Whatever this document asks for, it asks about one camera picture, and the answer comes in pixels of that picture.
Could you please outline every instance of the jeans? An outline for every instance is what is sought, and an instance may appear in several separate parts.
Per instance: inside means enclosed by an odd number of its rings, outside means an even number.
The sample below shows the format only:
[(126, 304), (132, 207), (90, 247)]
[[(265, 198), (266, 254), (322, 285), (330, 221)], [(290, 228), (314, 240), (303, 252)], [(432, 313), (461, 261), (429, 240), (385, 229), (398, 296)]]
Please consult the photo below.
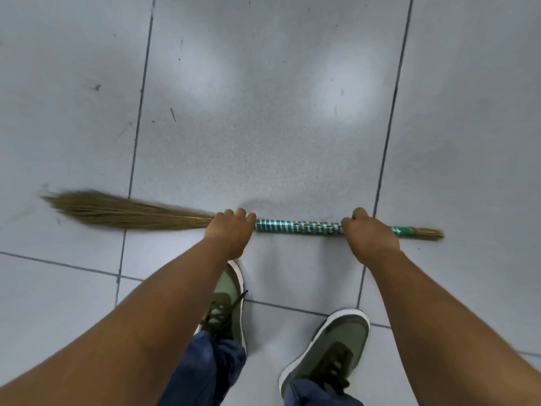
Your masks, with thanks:
[[(235, 341), (214, 341), (206, 331), (194, 335), (173, 372), (158, 406), (218, 406), (246, 363)], [(298, 379), (286, 390), (285, 406), (362, 406), (357, 399), (331, 396), (316, 383)]]

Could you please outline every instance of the green handle wrap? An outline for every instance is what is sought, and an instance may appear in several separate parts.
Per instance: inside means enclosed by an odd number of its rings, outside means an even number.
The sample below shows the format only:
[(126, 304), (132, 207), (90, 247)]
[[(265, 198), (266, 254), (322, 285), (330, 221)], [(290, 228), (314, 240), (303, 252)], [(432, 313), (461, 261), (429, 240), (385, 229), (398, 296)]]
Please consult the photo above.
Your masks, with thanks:
[[(281, 221), (276, 219), (258, 219), (255, 230), (259, 232), (291, 232), (300, 234), (343, 234), (342, 225), (314, 221)], [(391, 226), (397, 237), (412, 237), (412, 231), (407, 226)]]
[(408, 226), (391, 226), (391, 230), (399, 238), (411, 238), (415, 236)]

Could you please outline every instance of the broom bristles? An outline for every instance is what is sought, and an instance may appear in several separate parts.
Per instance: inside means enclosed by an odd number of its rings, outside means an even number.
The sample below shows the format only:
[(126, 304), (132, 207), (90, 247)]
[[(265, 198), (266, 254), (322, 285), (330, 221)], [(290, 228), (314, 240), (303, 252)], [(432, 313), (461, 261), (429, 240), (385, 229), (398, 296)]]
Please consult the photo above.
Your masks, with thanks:
[(213, 215), (117, 197), (99, 191), (67, 191), (42, 197), (61, 214), (82, 224), (139, 231), (206, 228)]

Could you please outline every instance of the shoelace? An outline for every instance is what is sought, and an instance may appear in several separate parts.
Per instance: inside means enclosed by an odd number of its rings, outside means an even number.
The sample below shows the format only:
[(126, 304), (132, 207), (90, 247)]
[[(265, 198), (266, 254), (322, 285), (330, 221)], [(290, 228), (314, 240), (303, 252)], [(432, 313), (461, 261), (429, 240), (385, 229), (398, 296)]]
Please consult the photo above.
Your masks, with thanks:
[(328, 367), (321, 375), (321, 386), (329, 384), (337, 395), (343, 395), (343, 390), (349, 386), (349, 382), (344, 377), (343, 365), (341, 359), (330, 362)]
[(230, 324), (233, 309), (240, 304), (240, 301), (247, 293), (247, 290), (241, 293), (231, 305), (228, 305), (225, 302), (213, 301), (210, 304), (210, 309), (207, 312), (207, 316), (205, 316), (205, 320), (201, 322), (201, 325), (203, 327), (208, 325), (208, 328), (212, 330), (214, 336), (221, 334)]

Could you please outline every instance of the green sneaker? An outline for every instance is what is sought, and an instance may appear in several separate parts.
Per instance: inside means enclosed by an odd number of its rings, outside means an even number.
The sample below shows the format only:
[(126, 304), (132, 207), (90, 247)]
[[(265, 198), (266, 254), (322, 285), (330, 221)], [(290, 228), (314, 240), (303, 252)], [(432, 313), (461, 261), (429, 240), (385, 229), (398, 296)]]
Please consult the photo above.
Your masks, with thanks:
[(242, 331), (242, 305), (248, 291), (244, 289), (244, 279), (235, 261), (227, 262), (227, 268), (218, 281), (210, 309), (196, 331), (206, 330), (219, 341), (232, 339), (246, 350)]
[(370, 332), (364, 312), (342, 309), (319, 327), (304, 353), (284, 369), (278, 379), (282, 398), (294, 379), (309, 379), (337, 395), (349, 386), (347, 378), (361, 359)]

